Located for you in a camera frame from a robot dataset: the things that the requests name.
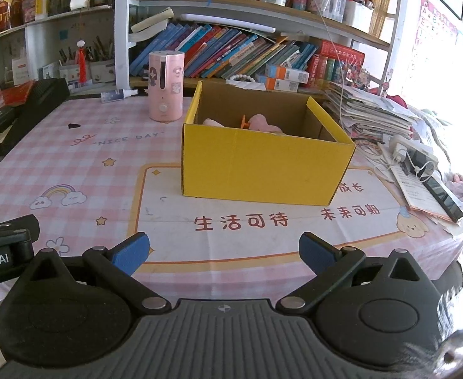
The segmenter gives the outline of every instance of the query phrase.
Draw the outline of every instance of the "bookshelf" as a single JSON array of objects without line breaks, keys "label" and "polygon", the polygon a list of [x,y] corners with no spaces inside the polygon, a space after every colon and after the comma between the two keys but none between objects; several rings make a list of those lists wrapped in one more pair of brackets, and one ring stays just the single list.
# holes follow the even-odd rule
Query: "bookshelf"
[{"label": "bookshelf", "polygon": [[[184,78],[184,88],[194,89],[197,87],[198,81],[208,81],[208,78]],[[226,83],[222,78],[211,78],[212,81]],[[130,77],[130,87],[131,88],[144,88],[149,85],[149,82],[142,81],[141,77]],[[311,93],[308,90],[299,90],[301,94],[307,94],[314,97],[315,100],[327,100],[326,96],[323,93]]]},{"label": "bookshelf", "polygon": [[184,8],[184,12],[189,12],[190,7],[196,7],[199,9],[199,13],[204,9],[206,11],[212,10],[213,14],[218,16],[223,10],[233,11],[243,18],[247,14],[253,14],[256,17],[255,21],[258,24],[265,26],[278,26],[278,20],[284,20],[293,23],[293,26],[308,25],[314,28],[325,29],[324,24],[328,27],[330,32],[334,34],[352,38],[356,41],[368,44],[372,47],[389,49],[389,43],[382,41],[379,38],[373,37],[368,33],[361,30],[357,30],[346,24],[338,21],[331,20],[330,18],[324,18],[320,15],[313,14],[308,11],[296,10],[290,7],[283,7],[281,5],[265,3],[256,0],[130,0],[130,4],[138,6],[170,6],[172,9]]},{"label": "bookshelf", "polygon": [[[372,80],[381,85],[387,72],[394,68],[406,16],[407,0],[398,0],[391,43],[338,21],[323,18],[308,11],[265,3],[257,0],[115,0],[115,61],[118,88],[139,86],[139,78],[131,78],[128,72],[129,16],[135,7],[146,7],[149,15],[171,7],[175,18],[181,14],[210,15],[234,20],[248,21],[274,27],[278,33],[303,34],[309,37],[331,39],[335,43],[357,48],[364,44],[386,57],[382,76],[374,75]],[[192,88],[198,79],[184,79],[184,87]]]}]

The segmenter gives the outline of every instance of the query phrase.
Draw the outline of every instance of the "blue gripper pad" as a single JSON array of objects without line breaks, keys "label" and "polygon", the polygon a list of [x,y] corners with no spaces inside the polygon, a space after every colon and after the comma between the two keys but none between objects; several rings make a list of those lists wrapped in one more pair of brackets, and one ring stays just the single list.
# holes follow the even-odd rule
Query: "blue gripper pad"
[{"label": "blue gripper pad", "polygon": [[149,248],[147,235],[137,232],[109,251],[110,261],[131,276],[149,257]]}]

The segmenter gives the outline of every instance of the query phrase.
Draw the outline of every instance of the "pink stuffed toy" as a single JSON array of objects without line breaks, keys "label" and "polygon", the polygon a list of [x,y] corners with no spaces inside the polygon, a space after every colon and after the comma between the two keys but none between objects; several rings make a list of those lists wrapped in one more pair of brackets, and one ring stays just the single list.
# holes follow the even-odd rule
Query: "pink stuffed toy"
[{"label": "pink stuffed toy", "polygon": [[266,118],[262,114],[256,114],[249,120],[249,129],[253,131],[272,132],[283,134],[282,130],[275,125],[268,125]]}]

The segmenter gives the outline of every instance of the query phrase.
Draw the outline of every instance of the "stack of papers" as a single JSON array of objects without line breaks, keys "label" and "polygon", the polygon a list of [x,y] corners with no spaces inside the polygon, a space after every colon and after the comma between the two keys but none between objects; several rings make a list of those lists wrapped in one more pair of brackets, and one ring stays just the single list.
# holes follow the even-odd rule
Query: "stack of papers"
[{"label": "stack of papers", "polygon": [[381,141],[383,134],[410,138],[412,124],[419,120],[398,103],[354,87],[344,86],[342,93],[341,85],[330,83],[326,95],[330,101],[325,104],[341,117],[341,125],[351,138]]}]

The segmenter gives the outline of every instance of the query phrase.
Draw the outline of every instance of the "star print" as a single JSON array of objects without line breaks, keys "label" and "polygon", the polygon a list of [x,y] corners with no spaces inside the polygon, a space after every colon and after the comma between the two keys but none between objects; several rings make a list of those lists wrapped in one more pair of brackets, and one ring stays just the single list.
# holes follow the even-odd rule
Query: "star print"
[{"label": "star print", "polygon": [[105,161],[102,161],[102,163],[104,167],[112,167],[116,161],[117,159],[107,158]]}]

